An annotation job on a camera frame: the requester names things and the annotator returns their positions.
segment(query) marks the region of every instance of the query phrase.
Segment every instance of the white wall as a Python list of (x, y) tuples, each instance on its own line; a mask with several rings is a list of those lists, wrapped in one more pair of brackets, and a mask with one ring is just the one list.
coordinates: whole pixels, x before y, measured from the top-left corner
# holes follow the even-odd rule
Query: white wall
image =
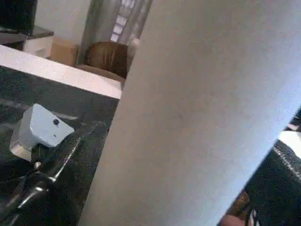
[(91, 0), (38, 0), (35, 24), (81, 44)]
[(154, 0), (81, 226), (214, 226), (301, 103), (300, 0)]

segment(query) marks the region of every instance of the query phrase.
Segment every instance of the cardboard box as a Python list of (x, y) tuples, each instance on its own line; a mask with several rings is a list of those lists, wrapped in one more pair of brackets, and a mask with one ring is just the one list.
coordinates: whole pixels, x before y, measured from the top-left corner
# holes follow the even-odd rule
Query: cardboard box
[(68, 40), (54, 37), (50, 60), (64, 65), (75, 66), (77, 62), (79, 47)]

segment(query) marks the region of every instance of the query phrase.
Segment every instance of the leather armrest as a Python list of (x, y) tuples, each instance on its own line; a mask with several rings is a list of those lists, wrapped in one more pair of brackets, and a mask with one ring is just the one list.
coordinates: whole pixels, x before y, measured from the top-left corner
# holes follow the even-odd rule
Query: leather armrest
[(99, 69), (99, 68), (96, 68), (96, 67), (91, 67), (91, 66), (88, 66), (88, 65), (77, 65), (75, 67), (78, 68), (78, 69), (81, 69), (83, 71), (86, 71), (86, 72), (90, 72), (90, 73), (93, 73), (93, 74), (103, 76), (103, 77), (108, 78), (108, 79), (113, 79), (115, 81), (119, 81), (122, 84), (124, 84), (124, 82), (125, 82), (124, 78), (118, 76), (117, 74), (114, 74), (112, 72), (109, 72), (109, 71), (106, 71), (106, 70), (103, 70), (103, 69)]

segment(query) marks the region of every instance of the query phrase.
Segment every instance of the brown leather armchair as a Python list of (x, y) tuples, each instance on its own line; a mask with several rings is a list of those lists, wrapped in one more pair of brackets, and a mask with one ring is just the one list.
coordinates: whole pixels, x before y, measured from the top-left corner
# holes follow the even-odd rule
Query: brown leather armchair
[(95, 43), (87, 50), (84, 63), (77, 68), (124, 83), (127, 77), (127, 45)]

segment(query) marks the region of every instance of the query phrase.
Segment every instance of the white pillar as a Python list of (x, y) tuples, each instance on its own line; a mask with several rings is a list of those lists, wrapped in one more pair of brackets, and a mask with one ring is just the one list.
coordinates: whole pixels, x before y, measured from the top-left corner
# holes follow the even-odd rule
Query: white pillar
[(300, 11), (154, 0), (80, 225), (218, 223), (301, 105)]

